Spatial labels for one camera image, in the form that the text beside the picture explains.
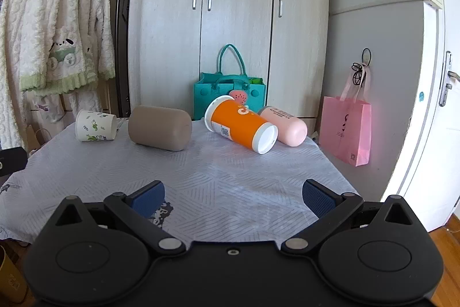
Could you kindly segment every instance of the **pink bag strap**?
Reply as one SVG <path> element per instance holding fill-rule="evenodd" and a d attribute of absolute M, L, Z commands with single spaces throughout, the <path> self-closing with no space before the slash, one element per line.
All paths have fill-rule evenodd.
<path fill-rule="evenodd" d="M 362 83 L 363 83 L 363 80 L 365 80 L 364 82 L 364 93 L 363 93 L 363 100 L 365 102 L 367 102 L 367 98 L 369 97 L 369 89 L 370 89 L 370 82 L 371 82 L 371 71 L 369 69 L 369 67 L 364 64 L 364 63 L 356 63 L 358 65 L 360 65 L 363 69 L 363 74 L 361 75 L 361 80 L 359 82 L 359 85 L 358 85 L 358 90 L 356 91 L 356 94 L 355 96 L 353 96 L 353 103 L 356 103 L 356 99 L 358 98 L 358 94 L 361 90 L 361 86 L 362 86 Z M 340 100 L 343 102 L 347 96 L 348 96 L 348 92 L 350 91 L 351 87 L 352 86 L 355 86 L 353 84 L 353 74 L 355 73 L 355 71 L 353 71 L 353 69 L 350 69 L 350 74 L 348 76 L 348 80 L 346 81 L 346 84 L 345 84 L 345 88 L 344 88 L 344 91 L 342 92 L 342 95 L 340 96 Z"/>

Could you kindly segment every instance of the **white door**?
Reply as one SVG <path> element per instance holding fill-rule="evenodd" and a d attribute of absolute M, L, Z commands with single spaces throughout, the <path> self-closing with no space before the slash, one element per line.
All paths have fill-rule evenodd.
<path fill-rule="evenodd" d="M 203 0 L 200 71 L 215 73 L 219 51 L 227 43 L 240 51 L 248 76 L 268 76 L 272 0 Z M 227 52 L 224 74 L 239 74 L 237 59 Z"/>
<path fill-rule="evenodd" d="M 444 0 L 445 54 L 460 73 L 460 2 Z M 460 82 L 448 77 L 444 107 L 436 104 L 432 127 L 404 198 L 430 231 L 444 225 L 460 197 Z"/>
<path fill-rule="evenodd" d="M 130 0 L 131 108 L 139 104 L 193 114 L 200 67 L 202 0 Z"/>
<path fill-rule="evenodd" d="M 275 0 L 267 105 L 316 118 L 323 87 L 329 0 Z"/>

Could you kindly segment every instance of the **teal bag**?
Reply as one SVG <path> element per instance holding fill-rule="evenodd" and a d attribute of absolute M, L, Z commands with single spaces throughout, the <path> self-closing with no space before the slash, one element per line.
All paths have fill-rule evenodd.
<path fill-rule="evenodd" d="M 222 74 L 222 57 L 229 47 L 236 52 L 243 74 L 229 74 L 226 76 Z M 266 87 L 263 79 L 248 77 L 240 52 L 234 45 L 227 44 L 220 51 L 219 71 L 217 73 L 201 73 L 200 80 L 193 85 L 194 119 L 200 120 L 213 100 L 221 95 L 228 95 L 232 90 L 244 90 L 248 94 L 246 105 L 254 112 L 258 112 L 265 105 Z"/>

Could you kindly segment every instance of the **bag handle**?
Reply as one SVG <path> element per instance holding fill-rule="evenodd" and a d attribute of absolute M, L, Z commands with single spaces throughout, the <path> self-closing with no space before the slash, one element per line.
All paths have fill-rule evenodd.
<path fill-rule="evenodd" d="M 238 59 L 240 60 L 240 63 L 241 63 L 241 68 L 242 68 L 243 74 L 246 76 L 246 67 L 244 66 L 243 58 L 241 57 L 240 52 L 238 51 L 238 49 L 231 43 L 226 44 L 224 46 L 224 48 L 222 49 L 222 51 L 220 51 L 219 71 L 218 71 L 218 73 L 222 73 L 222 57 L 224 56 L 225 50 L 227 50 L 227 48 L 229 48 L 229 47 L 233 48 L 233 50 L 236 52 L 236 55 L 238 56 Z"/>
<path fill-rule="evenodd" d="M 366 79 L 364 82 L 364 93 L 363 93 L 363 100 L 367 102 L 367 98 L 369 97 L 369 88 L 370 88 L 370 82 L 371 82 L 371 71 L 369 67 L 364 64 L 364 63 L 356 63 L 361 66 L 363 70 L 363 74 L 361 75 L 361 79 L 359 80 L 359 85 L 358 85 L 358 90 L 356 91 L 355 96 L 353 96 L 353 103 L 356 103 L 356 99 L 358 98 L 358 94 L 361 90 L 361 87 L 363 85 L 363 80 Z M 347 96 L 348 92 L 350 91 L 351 87 L 353 85 L 353 74 L 355 71 L 353 69 L 350 70 L 350 75 L 348 76 L 348 80 L 345 84 L 344 91 L 342 92 L 342 95 L 340 96 L 340 100 L 343 102 Z"/>
<path fill-rule="evenodd" d="M 217 88 L 217 85 L 222 82 L 222 81 L 227 81 L 227 80 L 233 80 L 233 81 L 241 81 L 243 82 L 243 90 L 244 91 L 248 91 L 249 90 L 249 86 L 250 86 L 250 82 L 249 82 L 249 79 L 247 78 L 247 76 L 245 77 L 242 77 L 242 76 L 239 76 L 237 74 L 229 74 L 227 76 L 222 76 L 220 78 L 218 78 L 216 80 L 216 82 L 214 84 L 212 84 L 212 87 L 213 89 L 216 89 Z"/>

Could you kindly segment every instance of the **blue textured pad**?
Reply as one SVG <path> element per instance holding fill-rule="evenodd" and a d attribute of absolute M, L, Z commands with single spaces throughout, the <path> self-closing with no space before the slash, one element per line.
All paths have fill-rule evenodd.
<path fill-rule="evenodd" d="M 335 200 L 305 181 L 302 187 L 305 205 L 320 219 L 335 208 Z"/>
<path fill-rule="evenodd" d="M 165 201 L 165 185 L 162 182 L 147 190 L 133 200 L 131 208 L 139 215 L 149 218 Z"/>

